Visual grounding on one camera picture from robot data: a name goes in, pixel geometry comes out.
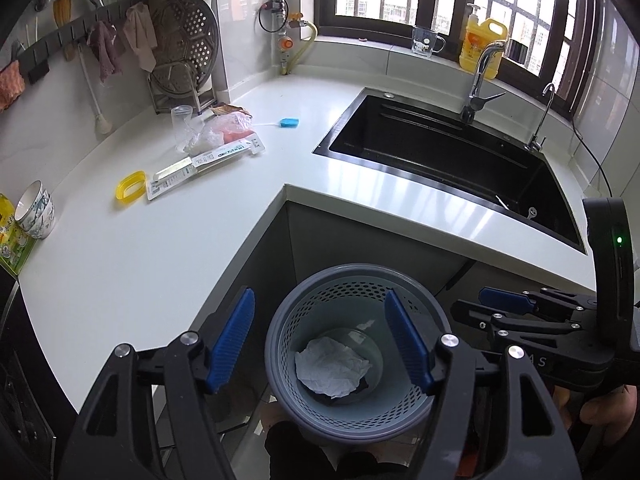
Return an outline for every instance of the white countertop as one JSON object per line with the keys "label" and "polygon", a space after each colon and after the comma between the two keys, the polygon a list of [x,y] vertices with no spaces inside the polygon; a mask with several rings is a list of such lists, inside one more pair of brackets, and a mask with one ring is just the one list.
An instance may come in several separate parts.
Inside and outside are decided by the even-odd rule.
{"label": "white countertop", "polygon": [[[590,256],[506,215],[391,174],[313,155],[364,86],[380,80],[286,76],[234,104],[257,126],[260,155],[199,175],[148,202],[114,200],[126,175],[175,162],[170,117],[149,109],[93,150],[52,193],[58,223],[20,275],[44,355],[76,410],[121,342],[164,346],[222,299],[285,200],[372,224],[533,280],[594,290]],[[414,98],[415,85],[383,89]],[[584,237],[582,193],[562,156],[544,150]]]}

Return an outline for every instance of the sink rim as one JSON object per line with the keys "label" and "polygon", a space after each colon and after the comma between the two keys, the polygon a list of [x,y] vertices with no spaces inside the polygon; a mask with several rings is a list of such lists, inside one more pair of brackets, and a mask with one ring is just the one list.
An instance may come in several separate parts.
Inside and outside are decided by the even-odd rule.
{"label": "sink rim", "polygon": [[[383,92],[381,90],[377,90],[377,89],[373,89],[373,88],[365,88],[362,90],[362,92],[360,92],[360,94],[357,95],[357,97],[353,100],[353,102],[351,102],[351,104],[349,105],[349,107],[340,115],[340,118],[338,118],[338,120],[335,122],[335,124],[331,127],[331,129],[329,130],[329,132],[322,138],[321,142],[316,146],[316,148],[313,150],[313,153],[315,155],[322,155],[322,156],[326,156],[328,158],[334,158],[336,160],[342,160],[345,162],[350,162],[351,164],[357,164],[358,166],[363,166],[365,168],[371,168],[372,170],[377,170],[377,171],[381,171],[382,173],[388,173],[388,174],[392,174],[395,176],[399,176],[401,178],[405,178],[407,180],[412,180],[414,182],[417,182],[419,184],[423,184],[424,186],[429,186],[429,187],[433,187],[435,189],[439,189],[441,191],[445,191],[447,193],[450,193],[452,195],[458,196],[460,198],[464,198],[465,200],[469,200],[470,202],[474,202],[478,205],[482,205],[488,209],[492,209],[495,212],[501,213],[503,215],[509,216],[510,218],[513,218],[514,220],[517,220],[518,222],[521,222],[525,225],[530,226],[533,229],[536,229],[537,231],[543,232],[549,236],[551,236],[552,238],[555,238],[556,240],[558,240],[559,242],[562,242],[563,244],[568,245],[569,247],[571,247],[572,249],[575,249],[577,251],[580,251],[582,254],[586,254],[586,248],[584,245],[584,239],[582,238],[582,233],[580,232],[580,229],[578,229],[578,225],[575,221],[575,216],[574,216],[574,212],[571,210],[571,207],[569,207],[569,204],[567,202],[566,196],[564,195],[564,191],[562,190],[562,187],[560,186],[558,180],[556,179],[556,175],[555,173],[552,171],[551,167],[549,166],[548,161],[546,160],[545,156],[540,153],[540,152],[527,152],[530,156],[535,156],[538,159],[540,159],[542,161],[542,163],[546,166],[546,168],[548,169],[549,173],[551,174],[556,187],[558,188],[558,191],[560,192],[560,196],[562,197],[562,201],[564,203],[564,206],[566,207],[567,211],[570,214],[571,220],[572,220],[572,225],[574,226],[574,230],[575,233],[577,234],[577,238],[579,243],[575,243],[571,240],[569,240],[568,238],[559,235],[558,233],[556,233],[555,231],[553,231],[552,229],[549,229],[543,225],[538,224],[537,222],[533,222],[529,219],[527,219],[526,217],[515,213],[509,209],[504,208],[503,206],[497,205],[493,202],[490,202],[489,200],[486,200],[484,198],[481,198],[479,196],[476,196],[472,193],[469,193],[467,191],[458,189],[457,187],[453,187],[453,186],[449,186],[448,184],[443,184],[441,182],[438,182],[437,180],[433,180],[430,179],[428,177],[424,177],[424,176],[420,176],[417,175],[415,173],[411,173],[409,171],[406,170],[400,170],[398,168],[394,168],[393,166],[388,166],[386,164],[381,164],[379,162],[373,162],[372,160],[368,160],[366,158],[359,158],[358,156],[354,156],[354,155],[347,155],[345,153],[341,153],[341,152],[334,152],[330,149],[330,146],[332,145],[332,143],[334,142],[335,139],[337,139],[338,135],[341,133],[341,131],[343,130],[343,128],[346,126],[347,122],[351,119],[351,117],[354,115],[354,113],[356,112],[356,110],[360,107],[360,105],[362,104],[362,102],[364,101],[364,99],[366,99],[368,96],[373,96],[373,97],[378,97],[384,100],[388,100],[389,102],[392,103],[402,103],[402,104],[406,104],[409,106],[413,106],[416,108],[421,108],[423,110],[429,111],[429,112],[433,112],[435,114],[439,114],[441,116],[444,116],[446,118],[452,119],[452,120],[459,120],[458,115],[451,112],[450,110],[445,110],[444,108],[440,108],[428,103],[425,103],[423,101],[418,101],[416,99],[412,99],[409,97],[405,97],[405,96],[401,96],[401,95],[397,95],[397,94],[391,94],[393,97],[388,97],[389,92]],[[514,146],[516,146],[517,148],[525,151],[524,148],[524,143],[520,142],[517,139],[514,139],[513,137],[508,136],[507,134],[504,134],[498,130],[495,130],[494,128],[491,128],[489,126],[485,126],[484,124],[478,123],[477,121],[474,121],[471,124],[472,127],[483,131],[484,133],[490,134],[494,137],[498,137],[500,140],[503,140],[505,142],[508,142]]]}

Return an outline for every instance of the window frame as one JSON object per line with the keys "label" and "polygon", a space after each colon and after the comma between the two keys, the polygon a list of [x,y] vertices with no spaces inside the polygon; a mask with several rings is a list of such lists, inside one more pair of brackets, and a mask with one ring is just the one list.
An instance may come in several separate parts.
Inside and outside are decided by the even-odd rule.
{"label": "window frame", "polygon": [[[445,59],[458,61],[462,42],[464,39],[464,27],[469,14],[467,2],[473,0],[454,0],[453,14],[450,25],[450,34],[442,34],[447,40],[446,47],[436,56]],[[517,0],[514,4],[508,4],[512,9],[511,21],[515,19]],[[421,27],[431,27],[436,0],[418,0],[418,7],[415,17],[415,24]],[[547,97],[542,96],[542,91],[547,82],[553,80],[560,58],[562,44],[565,42],[564,31],[568,16],[569,0],[555,0],[552,22],[549,27],[546,51],[543,57],[540,74],[535,74],[519,66],[509,59],[503,57],[498,70],[497,78],[504,83],[513,86],[517,90],[528,94],[539,102],[546,104]],[[598,16],[601,12],[602,3],[599,0],[577,0],[577,9],[574,25],[574,34],[570,43],[569,57],[566,62],[564,74],[562,76],[560,88],[556,89],[566,98],[556,95],[552,109],[562,117],[570,120],[577,111],[584,94],[587,76],[593,63],[596,46]],[[361,18],[359,16],[338,16],[335,14],[335,0],[316,0],[315,4],[316,21],[318,22],[319,33],[325,36],[341,36],[344,38],[366,39],[389,43],[397,46],[411,48],[411,34],[413,27],[406,23],[386,22],[372,18]],[[518,10],[521,14],[530,19],[526,12]]]}

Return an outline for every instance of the black sink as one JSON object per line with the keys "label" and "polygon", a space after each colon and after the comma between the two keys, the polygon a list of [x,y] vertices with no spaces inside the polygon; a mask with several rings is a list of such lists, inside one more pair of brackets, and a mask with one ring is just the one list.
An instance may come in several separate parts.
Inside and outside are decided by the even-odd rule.
{"label": "black sink", "polygon": [[447,110],[365,89],[314,153],[443,189],[585,252],[544,156]]}

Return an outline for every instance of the yellow green package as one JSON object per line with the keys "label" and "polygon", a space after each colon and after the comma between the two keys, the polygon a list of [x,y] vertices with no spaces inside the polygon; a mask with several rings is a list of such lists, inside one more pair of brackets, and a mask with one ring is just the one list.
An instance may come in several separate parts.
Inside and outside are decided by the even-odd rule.
{"label": "yellow green package", "polygon": [[35,240],[15,222],[14,213],[14,205],[0,194],[0,266],[17,278]]}

